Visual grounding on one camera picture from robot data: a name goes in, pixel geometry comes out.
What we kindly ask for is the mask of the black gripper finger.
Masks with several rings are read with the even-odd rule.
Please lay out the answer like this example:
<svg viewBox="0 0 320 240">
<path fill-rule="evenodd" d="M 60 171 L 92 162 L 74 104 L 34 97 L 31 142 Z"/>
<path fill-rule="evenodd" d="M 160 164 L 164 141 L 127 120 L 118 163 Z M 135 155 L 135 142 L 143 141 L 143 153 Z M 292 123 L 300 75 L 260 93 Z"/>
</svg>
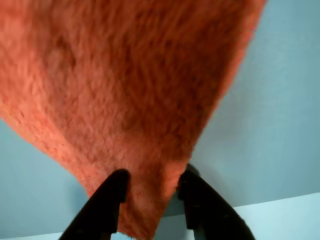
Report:
<svg viewBox="0 0 320 240">
<path fill-rule="evenodd" d="M 61 240 L 109 240 L 117 232 L 120 204 L 126 201 L 129 172 L 114 171 L 86 202 Z"/>
<path fill-rule="evenodd" d="M 186 228 L 196 240 L 253 240 L 246 222 L 205 180 L 186 170 L 179 178 Z"/>
</svg>

